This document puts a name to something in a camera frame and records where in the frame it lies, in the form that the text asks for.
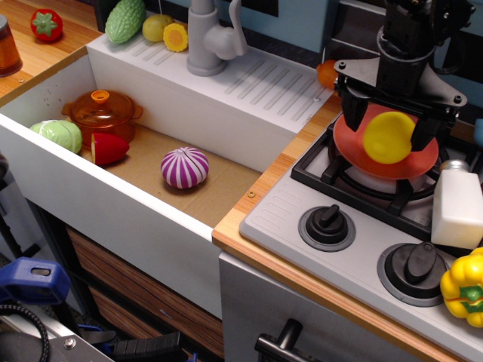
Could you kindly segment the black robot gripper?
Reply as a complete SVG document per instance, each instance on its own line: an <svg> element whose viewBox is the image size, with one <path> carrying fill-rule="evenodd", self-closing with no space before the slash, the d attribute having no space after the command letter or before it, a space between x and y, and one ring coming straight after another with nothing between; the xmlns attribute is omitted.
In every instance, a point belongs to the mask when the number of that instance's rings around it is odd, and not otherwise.
<svg viewBox="0 0 483 362"><path fill-rule="evenodd" d="M356 132L369 103L417 115L411 151L442 144L466 97L442 81L430 61L435 49L467 25L465 1L387 1L377 33L379 55L339 60L336 89L347 127Z"/></svg>

